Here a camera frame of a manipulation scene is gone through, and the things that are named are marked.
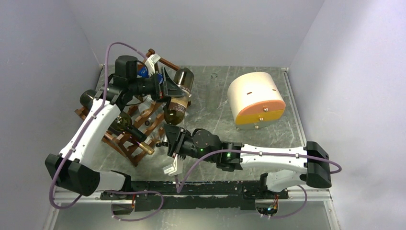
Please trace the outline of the green wine bottle silver neck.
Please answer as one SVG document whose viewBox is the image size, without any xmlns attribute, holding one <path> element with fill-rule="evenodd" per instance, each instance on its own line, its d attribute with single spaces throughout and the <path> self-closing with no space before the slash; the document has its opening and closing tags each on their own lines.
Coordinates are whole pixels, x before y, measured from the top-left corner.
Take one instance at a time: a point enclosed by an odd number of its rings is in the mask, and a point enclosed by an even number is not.
<svg viewBox="0 0 406 230">
<path fill-rule="evenodd" d="M 184 119 L 190 102 L 194 74 L 189 68 L 181 68 L 175 73 L 173 81 L 182 89 L 185 95 L 171 98 L 170 102 L 164 107 L 164 119 L 170 125 L 178 125 Z"/>
</svg>

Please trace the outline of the tall clear glass bottle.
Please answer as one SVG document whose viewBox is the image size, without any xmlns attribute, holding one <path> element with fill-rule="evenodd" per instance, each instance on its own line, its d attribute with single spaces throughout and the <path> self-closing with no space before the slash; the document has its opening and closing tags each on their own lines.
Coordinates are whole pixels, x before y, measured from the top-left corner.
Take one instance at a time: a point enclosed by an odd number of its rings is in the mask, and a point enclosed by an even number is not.
<svg viewBox="0 0 406 230">
<path fill-rule="evenodd" d="M 215 110 L 219 105 L 220 86 L 218 74 L 211 73 L 206 82 L 205 103 L 208 111 Z"/>
</svg>

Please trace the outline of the dark wine bottle black neck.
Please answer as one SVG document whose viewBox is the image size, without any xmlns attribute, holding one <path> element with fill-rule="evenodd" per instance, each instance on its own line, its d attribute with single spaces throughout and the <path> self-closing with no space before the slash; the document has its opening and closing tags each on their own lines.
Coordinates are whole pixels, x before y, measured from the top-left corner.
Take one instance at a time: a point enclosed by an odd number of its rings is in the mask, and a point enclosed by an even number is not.
<svg viewBox="0 0 406 230">
<path fill-rule="evenodd" d="M 95 90 L 87 90 L 80 96 L 80 103 L 83 107 L 87 108 L 88 110 L 91 109 L 93 104 L 93 99 L 95 97 L 96 91 Z M 141 132 L 138 128 L 133 125 L 133 121 L 131 117 L 124 111 L 122 111 L 116 119 L 110 125 L 110 128 L 115 131 L 120 132 L 127 132 L 130 133 L 133 138 L 141 143 L 145 142 L 147 139 L 147 135 Z"/>
</svg>

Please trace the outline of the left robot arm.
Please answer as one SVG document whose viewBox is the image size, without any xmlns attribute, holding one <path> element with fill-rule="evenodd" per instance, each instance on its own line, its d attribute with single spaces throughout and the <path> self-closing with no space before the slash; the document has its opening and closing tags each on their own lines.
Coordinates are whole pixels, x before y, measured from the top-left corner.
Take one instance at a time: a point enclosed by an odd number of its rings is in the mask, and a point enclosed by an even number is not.
<svg viewBox="0 0 406 230">
<path fill-rule="evenodd" d="M 148 70 L 150 77 L 138 77 L 140 61 L 129 55 L 119 56 L 114 73 L 107 78 L 107 87 L 99 89 L 89 113 L 71 141 L 58 153 L 49 154 L 45 166 L 56 186 L 89 196 L 96 191 L 113 190 L 120 199 L 131 196 L 133 186 L 120 172 L 99 172 L 88 166 L 96 145 L 109 128 L 129 133 L 140 145 L 147 135 L 133 125 L 123 110 L 135 96 L 150 96 L 158 103 L 185 96 L 185 92 L 170 78 L 165 68 L 161 72 Z"/>
</svg>

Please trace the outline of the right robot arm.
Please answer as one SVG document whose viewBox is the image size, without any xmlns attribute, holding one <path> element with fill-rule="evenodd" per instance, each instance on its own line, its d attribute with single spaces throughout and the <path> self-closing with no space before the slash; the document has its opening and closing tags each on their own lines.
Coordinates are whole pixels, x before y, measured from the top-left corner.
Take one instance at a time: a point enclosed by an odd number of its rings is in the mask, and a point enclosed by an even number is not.
<svg viewBox="0 0 406 230">
<path fill-rule="evenodd" d="M 258 186 L 263 198 L 271 198 L 285 188 L 305 184 L 312 188 L 328 189 L 332 186 L 332 161 L 327 152 L 314 141 L 304 147 L 265 148 L 240 142 L 222 141 L 219 136 L 205 129 L 190 132 L 180 126 L 163 126 L 163 146 L 173 163 L 164 168 L 170 176 L 182 172 L 181 161 L 186 157 L 195 158 L 196 167 L 200 162 L 214 163 L 225 172 L 264 168 L 273 170 Z"/>
</svg>

